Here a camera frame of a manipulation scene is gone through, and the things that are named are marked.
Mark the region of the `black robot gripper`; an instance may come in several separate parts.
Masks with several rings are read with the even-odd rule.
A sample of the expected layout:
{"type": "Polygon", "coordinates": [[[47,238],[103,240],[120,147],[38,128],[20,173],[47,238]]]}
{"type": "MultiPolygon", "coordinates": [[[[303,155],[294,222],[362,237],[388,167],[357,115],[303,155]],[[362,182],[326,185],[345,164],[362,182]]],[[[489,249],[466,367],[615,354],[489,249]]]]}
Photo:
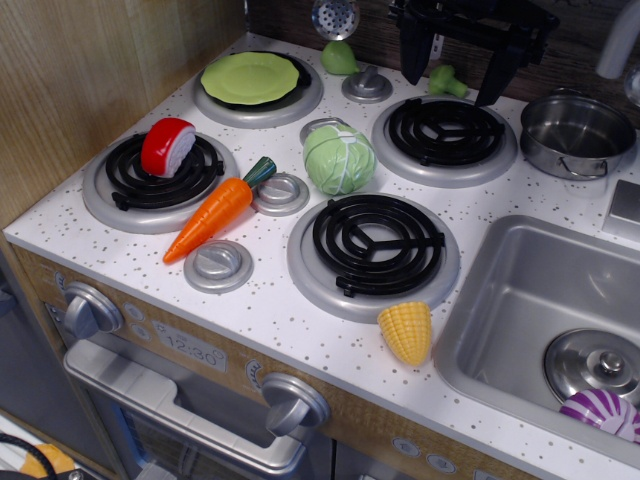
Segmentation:
{"type": "Polygon", "coordinates": [[[389,16],[400,30],[401,73],[422,78],[437,37],[493,53],[475,100],[493,105],[522,61],[539,61],[560,20],[532,1],[393,1],[389,16]]]}

